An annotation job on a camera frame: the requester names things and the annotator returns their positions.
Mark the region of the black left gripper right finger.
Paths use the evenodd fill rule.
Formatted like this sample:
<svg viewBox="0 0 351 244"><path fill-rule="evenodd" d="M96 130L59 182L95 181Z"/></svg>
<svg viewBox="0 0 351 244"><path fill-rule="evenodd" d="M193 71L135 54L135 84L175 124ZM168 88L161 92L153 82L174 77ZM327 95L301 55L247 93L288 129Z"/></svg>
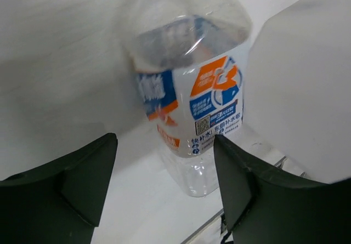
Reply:
<svg viewBox="0 0 351 244"><path fill-rule="evenodd" d="M214 139L223 243L350 243L350 180L324 184Z"/></svg>

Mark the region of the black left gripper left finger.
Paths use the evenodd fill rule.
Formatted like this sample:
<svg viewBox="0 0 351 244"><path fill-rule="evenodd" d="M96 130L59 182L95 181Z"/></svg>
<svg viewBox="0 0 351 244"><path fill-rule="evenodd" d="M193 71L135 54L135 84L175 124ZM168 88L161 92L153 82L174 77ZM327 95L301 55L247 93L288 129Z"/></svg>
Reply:
<svg viewBox="0 0 351 244"><path fill-rule="evenodd" d="M118 140L88 145L1 181L1 243L91 243Z"/></svg>

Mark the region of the white octagonal plastic bin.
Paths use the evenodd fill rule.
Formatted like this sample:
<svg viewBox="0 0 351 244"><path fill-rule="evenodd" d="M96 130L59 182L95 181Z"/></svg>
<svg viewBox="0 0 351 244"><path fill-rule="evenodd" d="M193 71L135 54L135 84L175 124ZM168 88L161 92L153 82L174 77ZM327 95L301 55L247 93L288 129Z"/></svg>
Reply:
<svg viewBox="0 0 351 244"><path fill-rule="evenodd" d="M263 25L245 122L317 181L350 177L350 0L299 0Z"/></svg>

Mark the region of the white cap labeled bottle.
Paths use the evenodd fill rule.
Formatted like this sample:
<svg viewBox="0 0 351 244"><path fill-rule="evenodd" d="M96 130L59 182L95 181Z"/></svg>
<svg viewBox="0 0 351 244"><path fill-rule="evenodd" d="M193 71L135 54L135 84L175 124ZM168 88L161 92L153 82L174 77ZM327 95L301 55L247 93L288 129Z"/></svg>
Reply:
<svg viewBox="0 0 351 244"><path fill-rule="evenodd" d="M213 142L242 125L252 23L237 0L128 0L126 47L161 157L189 196L218 187Z"/></svg>

